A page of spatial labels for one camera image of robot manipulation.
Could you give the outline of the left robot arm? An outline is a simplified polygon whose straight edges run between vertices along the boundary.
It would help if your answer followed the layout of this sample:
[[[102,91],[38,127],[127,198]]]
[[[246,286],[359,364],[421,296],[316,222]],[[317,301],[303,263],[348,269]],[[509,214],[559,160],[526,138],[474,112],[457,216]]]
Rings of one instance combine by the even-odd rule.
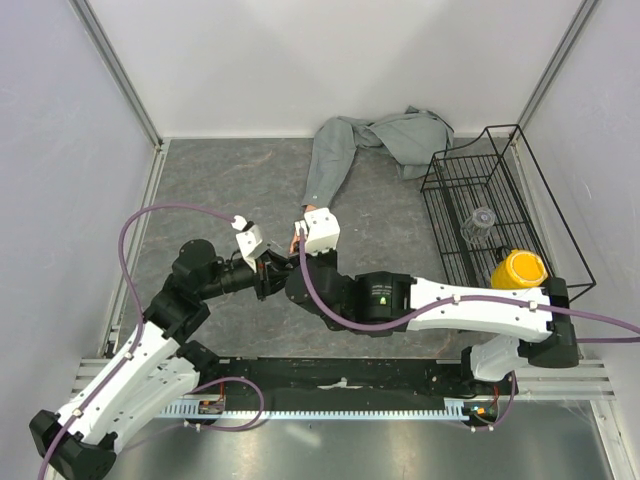
[[[44,468],[66,479],[102,479],[133,436],[167,405],[219,382],[214,354],[191,340],[209,317],[207,300],[253,289],[280,291],[291,262],[247,233],[240,257],[225,260],[207,240],[184,244],[162,289],[132,335],[100,373],[57,411],[39,411],[29,430]]]

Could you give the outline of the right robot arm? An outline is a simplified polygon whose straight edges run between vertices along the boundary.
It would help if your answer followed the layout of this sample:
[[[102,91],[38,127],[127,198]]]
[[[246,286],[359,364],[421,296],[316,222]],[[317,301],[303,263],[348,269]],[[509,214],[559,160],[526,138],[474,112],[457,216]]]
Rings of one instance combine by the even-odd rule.
[[[481,393],[526,365],[570,369],[579,363],[561,278],[528,289],[495,290],[388,271],[349,277],[338,272],[334,250],[295,255],[292,261],[286,296],[332,331],[370,337],[436,329],[491,334],[461,354],[457,377],[469,393]]]

